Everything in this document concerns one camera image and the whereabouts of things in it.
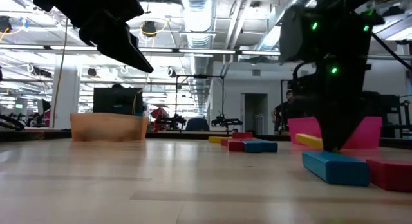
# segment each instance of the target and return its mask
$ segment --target wooden table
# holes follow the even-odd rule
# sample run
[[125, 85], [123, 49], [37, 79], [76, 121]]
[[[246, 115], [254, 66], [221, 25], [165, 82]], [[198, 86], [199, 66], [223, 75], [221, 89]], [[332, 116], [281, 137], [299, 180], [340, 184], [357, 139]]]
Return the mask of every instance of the wooden table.
[[[205, 140], [2, 144], [0, 223], [411, 223], [412, 194], [328, 185], [304, 147], [229, 153]], [[410, 160], [412, 151], [352, 152]]]

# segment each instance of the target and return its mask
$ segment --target ceiling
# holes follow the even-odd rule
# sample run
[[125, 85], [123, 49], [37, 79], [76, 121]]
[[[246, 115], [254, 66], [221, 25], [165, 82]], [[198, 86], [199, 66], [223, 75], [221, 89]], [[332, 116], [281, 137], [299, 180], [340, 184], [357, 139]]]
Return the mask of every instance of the ceiling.
[[[33, 0], [0, 0], [0, 16], [10, 17], [10, 23], [12, 24], [12, 32], [18, 32], [15, 35], [5, 35], [0, 44], [35, 44], [42, 46], [61, 46], [64, 43], [65, 36], [65, 16], [57, 9], [53, 9], [51, 12], [45, 12], [38, 9], [32, 2]], [[183, 18], [183, 8], [178, 3], [155, 3], [155, 0], [140, 1], [140, 4], [147, 12], [140, 17], [136, 17], [128, 21], [130, 25], [131, 33], [139, 37], [139, 47], [148, 48], [190, 48], [188, 44], [188, 35], [186, 33], [185, 19]], [[257, 45], [262, 38], [269, 32], [274, 24], [271, 23], [273, 19], [273, 8], [287, 5], [291, 0], [215, 0], [214, 11], [212, 17], [212, 30], [213, 35], [211, 48], [212, 49], [239, 49], [249, 48], [250, 46]], [[405, 0], [377, 0], [375, 5], [382, 7], [382, 10], [388, 9], [395, 2], [406, 4]], [[394, 23], [388, 21], [387, 26], [381, 27], [379, 33], [385, 33], [389, 35], [388, 29], [391, 26], [404, 22], [402, 26], [409, 25], [409, 15], [404, 15]], [[147, 38], [141, 34], [141, 26], [145, 21], [154, 21], [156, 29], [159, 33], [155, 38]], [[201, 19], [193, 19], [192, 25], [202, 25], [204, 22]], [[402, 30], [392, 30], [391, 32], [401, 32]], [[227, 39], [234, 44], [227, 44]], [[78, 31], [68, 25], [68, 46], [84, 46], [84, 43], [79, 39]], [[379, 47], [374, 47], [372, 44], [371, 52], [373, 54], [383, 54], [383, 51]], [[83, 78], [81, 86], [80, 103], [84, 109], [90, 108], [92, 102], [92, 93], [94, 87], [110, 86], [110, 83], [95, 83], [94, 81], [101, 82], [123, 82], [128, 86], [142, 86], [148, 82], [155, 82], [155, 86], [146, 85], [145, 88], [151, 87], [147, 93], [144, 94], [145, 100], [148, 103], [174, 103], [175, 86], [172, 83], [176, 82], [176, 79], [172, 79], [167, 75], [168, 69], [176, 70], [177, 74], [193, 74], [195, 69], [193, 56], [190, 55], [146, 55], [147, 60], [152, 64], [154, 72], [150, 75], [146, 75], [138, 69], [124, 66], [121, 62], [110, 59], [96, 53], [71, 53], [76, 57], [76, 61], [83, 65]], [[263, 80], [263, 79], [284, 79], [291, 76], [290, 69], [293, 64], [285, 64], [280, 66], [278, 64], [258, 63], [251, 64], [249, 62], [241, 62], [235, 57], [234, 62], [228, 65], [228, 61], [224, 61], [221, 55], [217, 56], [203, 56], [208, 61], [217, 62], [213, 64], [214, 70], [208, 71], [209, 74], [220, 75], [221, 69], [224, 65], [227, 65], [228, 79], [251, 79], [251, 80]], [[51, 79], [44, 78], [42, 76], [34, 75], [30, 72], [32, 66], [39, 67], [53, 74], [56, 67], [56, 54], [55, 53], [41, 53], [30, 51], [10, 51], [0, 50], [0, 66], [3, 67], [3, 77], [5, 79], [42, 79], [45, 82], [2, 82], [3, 95], [1, 99], [7, 99], [8, 97], [18, 97], [19, 93], [24, 91], [29, 94], [28, 98], [38, 99], [47, 98], [52, 93]], [[100, 70], [99, 77], [90, 77], [88, 70], [95, 68]], [[251, 76], [252, 70], [261, 70], [261, 76]], [[199, 113], [204, 113], [205, 109], [202, 109], [199, 104], [205, 104], [206, 100], [201, 99], [202, 96], [208, 94], [208, 83], [202, 84], [199, 89], [199, 84], [194, 79], [188, 79], [186, 81], [187, 86], [182, 86], [182, 90], [179, 93], [179, 110], [188, 110]]]

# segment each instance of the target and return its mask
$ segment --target black monitor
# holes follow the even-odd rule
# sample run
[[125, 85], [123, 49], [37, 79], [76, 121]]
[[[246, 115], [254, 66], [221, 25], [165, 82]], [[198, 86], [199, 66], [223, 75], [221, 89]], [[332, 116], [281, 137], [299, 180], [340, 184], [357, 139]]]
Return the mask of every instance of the black monitor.
[[94, 113], [143, 114], [142, 88], [95, 88]]

